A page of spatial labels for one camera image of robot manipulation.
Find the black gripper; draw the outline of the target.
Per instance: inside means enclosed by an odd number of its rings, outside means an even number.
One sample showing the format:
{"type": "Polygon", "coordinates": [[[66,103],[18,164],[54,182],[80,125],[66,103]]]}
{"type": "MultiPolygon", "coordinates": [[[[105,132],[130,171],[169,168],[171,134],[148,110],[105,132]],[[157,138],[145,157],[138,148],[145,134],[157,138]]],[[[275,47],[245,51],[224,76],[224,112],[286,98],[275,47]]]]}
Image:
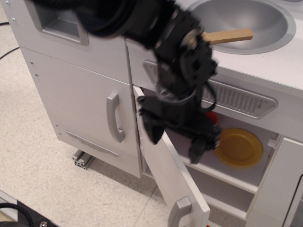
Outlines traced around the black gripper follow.
{"type": "Polygon", "coordinates": [[[144,128],[153,144],[159,142],[166,128],[193,139],[189,148],[191,164],[199,163],[205,152],[218,147],[221,129],[193,99],[170,103],[157,96],[140,96],[137,101],[144,128]]]}

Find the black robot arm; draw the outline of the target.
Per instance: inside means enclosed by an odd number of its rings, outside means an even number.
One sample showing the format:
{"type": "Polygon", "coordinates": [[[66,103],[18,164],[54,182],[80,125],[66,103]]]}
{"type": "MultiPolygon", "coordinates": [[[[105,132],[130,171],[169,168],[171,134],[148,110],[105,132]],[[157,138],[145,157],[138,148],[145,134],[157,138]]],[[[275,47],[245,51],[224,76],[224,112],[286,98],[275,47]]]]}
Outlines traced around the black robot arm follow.
{"type": "Polygon", "coordinates": [[[122,36],[152,50],[157,60],[155,96],[140,96],[140,115],[153,143],[165,129],[191,139],[189,157],[196,164],[219,144],[221,129],[202,107],[203,89],[216,74],[209,43],[199,21],[173,0],[38,0],[47,9],[72,10],[91,34],[122,36]]]}

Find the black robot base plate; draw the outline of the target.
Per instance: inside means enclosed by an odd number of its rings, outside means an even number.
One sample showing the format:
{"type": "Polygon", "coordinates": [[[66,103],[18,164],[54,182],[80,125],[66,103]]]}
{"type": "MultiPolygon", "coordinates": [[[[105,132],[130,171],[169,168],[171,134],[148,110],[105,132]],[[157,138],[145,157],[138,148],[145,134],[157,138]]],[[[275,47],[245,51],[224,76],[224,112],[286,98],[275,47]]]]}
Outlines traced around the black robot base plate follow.
{"type": "Polygon", "coordinates": [[[17,202],[17,204],[1,202],[0,208],[16,210],[18,216],[17,221],[1,221],[1,227],[59,227],[59,225],[52,220],[37,213],[21,202],[17,202]]]}

